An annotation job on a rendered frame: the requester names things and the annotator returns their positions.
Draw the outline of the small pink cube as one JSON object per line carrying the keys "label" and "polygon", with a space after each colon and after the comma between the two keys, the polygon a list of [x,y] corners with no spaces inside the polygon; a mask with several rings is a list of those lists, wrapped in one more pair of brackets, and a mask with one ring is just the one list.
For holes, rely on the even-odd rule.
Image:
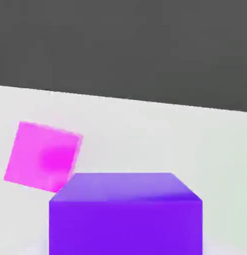
{"label": "small pink cube", "polygon": [[83,135],[22,121],[4,180],[56,193],[70,179]]}

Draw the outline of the small purple cube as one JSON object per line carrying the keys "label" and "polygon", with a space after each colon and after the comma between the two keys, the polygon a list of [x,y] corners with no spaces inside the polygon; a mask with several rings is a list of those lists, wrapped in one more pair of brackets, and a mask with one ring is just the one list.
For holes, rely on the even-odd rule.
{"label": "small purple cube", "polygon": [[172,173],[77,173],[48,240],[49,255],[203,255],[203,203]]}

